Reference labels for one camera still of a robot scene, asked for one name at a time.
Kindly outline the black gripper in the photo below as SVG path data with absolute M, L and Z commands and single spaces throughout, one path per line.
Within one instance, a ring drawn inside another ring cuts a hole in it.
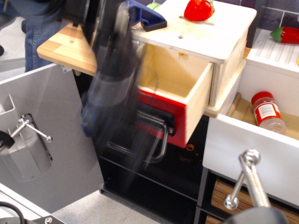
M 82 129 L 92 138 L 97 151 L 103 151 L 122 128 L 130 127 L 137 110 L 134 75 L 122 80 L 95 77 L 84 98 Z

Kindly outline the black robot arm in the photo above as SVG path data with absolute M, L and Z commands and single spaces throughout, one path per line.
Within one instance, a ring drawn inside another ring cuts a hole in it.
M 81 98 L 82 130 L 100 151 L 110 146 L 133 152 L 141 147 L 136 127 L 140 57 L 133 44 L 130 2 L 101 1 L 97 19 L 97 70 Z

